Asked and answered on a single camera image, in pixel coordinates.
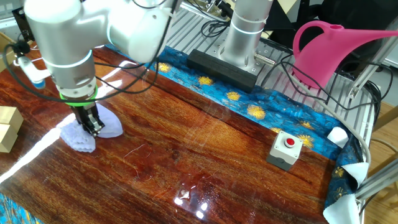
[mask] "green led ring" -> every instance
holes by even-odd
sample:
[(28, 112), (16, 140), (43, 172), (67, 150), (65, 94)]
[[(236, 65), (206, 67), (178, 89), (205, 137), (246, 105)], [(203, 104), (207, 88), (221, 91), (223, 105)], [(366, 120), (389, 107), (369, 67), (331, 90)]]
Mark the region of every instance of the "green led ring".
[[(98, 86), (95, 86), (95, 92), (94, 95), (90, 98), (90, 100), (95, 99), (97, 97), (97, 93), (98, 93)], [(63, 95), (60, 93), (60, 98), (61, 100), (66, 100), (65, 97), (63, 97)], [(92, 102), (87, 102), (87, 103), (66, 103), (69, 106), (86, 106), (89, 105)]]

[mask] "blue patterned fabric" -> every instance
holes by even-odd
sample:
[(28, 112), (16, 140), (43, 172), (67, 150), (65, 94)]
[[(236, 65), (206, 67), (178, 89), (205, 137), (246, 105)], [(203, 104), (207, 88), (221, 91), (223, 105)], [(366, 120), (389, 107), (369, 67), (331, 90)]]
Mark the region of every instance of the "blue patterned fabric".
[[(107, 47), (121, 53), (112, 45)], [(340, 197), (355, 192), (357, 186), (355, 179), (341, 166), (363, 162), (361, 147), (358, 140), (337, 119), (315, 112), (312, 108), (293, 101), (275, 90), (256, 86), (252, 93), (245, 93), (204, 73), (189, 69), (187, 57), (185, 53), (166, 47), (159, 57), (161, 62), (159, 73), (268, 129), (277, 133), (283, 130), (293, 134), (302, 139), (307, 148), (336, 161), (325, 208)], [(334, 127), (343, 128), (350, 137), (344, 149), (340, 149), (326, 138)], [(10, 211), (18, 213), (16, 214), (18, 218), (29, 216), (30, 220), (41, 223), (30, 215), (21, 215), (28, 213), (0, 194), (1, 223), (6, 223), (3, 220), (11, 220)], [(29, 223), (27, 219), (22, 220), (23, 222), (10, 223)]]
[(43, 224), (11, 199), (0, 194), (1, 224)]

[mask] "pink watering can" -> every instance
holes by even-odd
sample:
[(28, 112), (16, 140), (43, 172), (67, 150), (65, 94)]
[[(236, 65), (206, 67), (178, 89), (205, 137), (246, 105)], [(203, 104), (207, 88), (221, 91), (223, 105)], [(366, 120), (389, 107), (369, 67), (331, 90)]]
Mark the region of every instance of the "pink watering can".
[[(299, 42), (309, 27), (320, 27), (324, 33), (314, 38), (301, 51)], [(294, 65), (325, 87), (340, 62), (357, 47), (372, 40), (398, 36), (398, 31), (344, 29), (322, 21), (312, 21), (302, 26), (293, 41)], [(305, 84), (319, 88), (315, 82), (293, 69), (298, 79)]]

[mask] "metal grate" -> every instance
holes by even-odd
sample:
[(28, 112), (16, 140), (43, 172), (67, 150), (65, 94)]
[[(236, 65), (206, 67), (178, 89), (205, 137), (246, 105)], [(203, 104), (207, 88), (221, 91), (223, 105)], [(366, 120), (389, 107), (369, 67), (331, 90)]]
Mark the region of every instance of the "metal grate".
[[(223, 34), (217, 37), (204, 37), (201, 34), (200, 30), (202, 25), (210, 19), (213, 20), (216, 18), (211, 16), (206, 17), (188, 4), (183, 3), (182, 8), (177, 13), (177, 18), (172, 25), (170, 31), (170, 39), (168, 40), (167, 45), (186, 54), (191, 53), (193, 49), (197, 49), (210, 55), (216, 55), (215, 53), (218, 50), (218, 46), (225, 39), (228, 33), (228, 29)], [(263, 43), (259, 44), (257, 51), (275, 60), (276, 62), (279, 62), (282, 57), (287, 56), (287, 53), (274, 49)], [(290, 63), (294, 63), (294, 57), (290, 57), (286, 60)], [(297, 93), (284, 73), (282, 73), (278, 69), (275, 69), (272, 74), (268, 74), (270, 69), (271, 67), (267, 65), (260, 65), (253, 68), (253, 70), (256, 71), (256, 74), (258, 74), (258, 80), (256, 85), (259, 85), (263, 88), (271, 88), (277, 90), (295, 101), (312, 107), (315, 111), (328, 114), (325, 109), (322, 108), (314, 99)], [(329, 92), (331, 88), (331, 83), (332, 82), (329, 82), (326, 86), (326, 90)], [(336, 98), (342, 105), (348, 108), (362, 103), (371, 102), (371, 96), (369, 92), (365, 89), (362, 89), (354, 100), (346, 97), (348, 94), (347, 91), (349, 85), (351, 83), (351, 80), (338, 76), (331, 95)], [(323, 99), (327, 98), (327, 95), (321, 90), (310, 87), (309, 89), (316, 96), (319, 96)], [(344, 118), (350, 125), (352, 125), (352, 127), (354, 127), (354, 129), (357, 130), (362, 135), (364, 140), (369, 144), (374, 121), (373, 106), (362, 106), (355, 110), (346, 111), (341, 109), (341, 107), (332, 100), (330, 100), (328, 106), (333, 109), (338, 115)]]

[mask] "wooden block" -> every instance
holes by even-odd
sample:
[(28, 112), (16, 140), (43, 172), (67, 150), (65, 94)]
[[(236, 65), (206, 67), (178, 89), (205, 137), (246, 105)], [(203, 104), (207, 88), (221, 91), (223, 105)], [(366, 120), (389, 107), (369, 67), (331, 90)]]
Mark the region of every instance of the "wooden block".
[(0, 106), (0, 124), (9, 124), (18, 133), (24, 118), (17, 108), (10, 106)]
[(9, 124), (0, 124), (0, 152), (10, 152), (17, 140), (17, 133)]

